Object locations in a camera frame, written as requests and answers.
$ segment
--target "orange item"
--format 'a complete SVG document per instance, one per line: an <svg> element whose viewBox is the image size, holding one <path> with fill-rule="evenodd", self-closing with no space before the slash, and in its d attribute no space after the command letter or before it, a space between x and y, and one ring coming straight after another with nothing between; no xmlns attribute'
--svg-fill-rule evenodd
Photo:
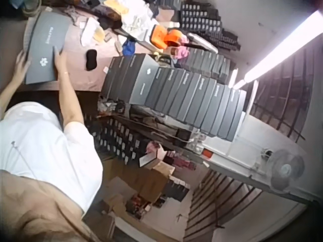
<svg viewBox="0 0 323 242"><path fill-rule="evenodd" d="M177 29L172 29L164 38L164 42L168 46L180 46L181 45L181 38L182 38L182 32Z"/></svg>
<svg viewBox="0 0 323 242"><path fill-rule="evenodd" d="M158 49L166 49L167 45L164 42L166 35L167 29L165 27L155 25L151 32L150 42Z"/></svg>

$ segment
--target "desk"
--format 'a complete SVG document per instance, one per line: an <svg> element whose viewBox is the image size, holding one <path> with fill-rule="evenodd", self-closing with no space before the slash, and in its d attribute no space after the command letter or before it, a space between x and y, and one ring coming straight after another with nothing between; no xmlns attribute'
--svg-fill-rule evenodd
<svg viewBox="0 0 323 242"><path fill-rule="evenodd" d="M23 48L23 37L26 20L0 19L0 91L11 80L16 56ZM65 50L68 53L67 66L71 82L76 91L101 91L105 73L113 56L119 56L114 43L103 43L94 47L83 47L80 43L82 30L71 25L65 39ZM89 49L97 50L97 68L86 71L85 54ZM136 44L136 53L150 53L149 50ZM58 90L57 81L42 84L22 85L19 91Z"/></svg>

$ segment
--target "white cloth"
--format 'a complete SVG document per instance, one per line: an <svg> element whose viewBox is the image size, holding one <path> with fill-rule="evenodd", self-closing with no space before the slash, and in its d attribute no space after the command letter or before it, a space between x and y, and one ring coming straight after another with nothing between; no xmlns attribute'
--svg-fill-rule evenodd
<svg viewBox="0 0 323 242"><path fill-rule="evenodd" d="M9 109L0 122L0 169L52 184L86 213L102 182L102 163L87 128L36 102Z"/></svg>

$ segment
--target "blue item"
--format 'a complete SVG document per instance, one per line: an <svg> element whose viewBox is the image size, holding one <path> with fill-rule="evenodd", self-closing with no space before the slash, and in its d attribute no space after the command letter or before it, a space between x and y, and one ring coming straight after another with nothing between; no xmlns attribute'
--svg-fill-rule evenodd
<svg viewBox="0 0 323 242"><path fill-rule="evenodd" d="M127 39L126 42L122 45L122 54L123 55L133 55L135 53L136 47L135 42Z"/></svg>

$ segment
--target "fluorescent light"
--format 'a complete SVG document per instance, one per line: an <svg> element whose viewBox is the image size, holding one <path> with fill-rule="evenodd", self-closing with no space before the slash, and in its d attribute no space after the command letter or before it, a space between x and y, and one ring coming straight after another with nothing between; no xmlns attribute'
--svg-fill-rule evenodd
<svg viewBox="0 0 323 242"><path fill-rule="evenodd" d="M209 168L209 167L210 167L210 165L209 165L208 163L206 163L205 161L203 161L203 164L204 164L207 168Z"/></svg>
<svg viewBox="0 0 323 242"><path fill-rule="evenodd" d="M323 33L323 16L316 11L298 26L269 55L252 68L244 77L246 83L259 78L291 56L312 39Z"/></svg>
<svg viewBox="0 0 323 242"><path fill-rule="evenodd" d="M238 74L238 69L234 69L232 71L231 79L230 79L230 82L228 84L229 88L232 88L234 83L236 82L237 74Z"/></svg>
<svg viewBox="0 0 323 242"><path fill-rule="evenodd" d="M233 89L237 90L243 87L246 84L244 80L240 80L236 85L233 86Z"/></svg>

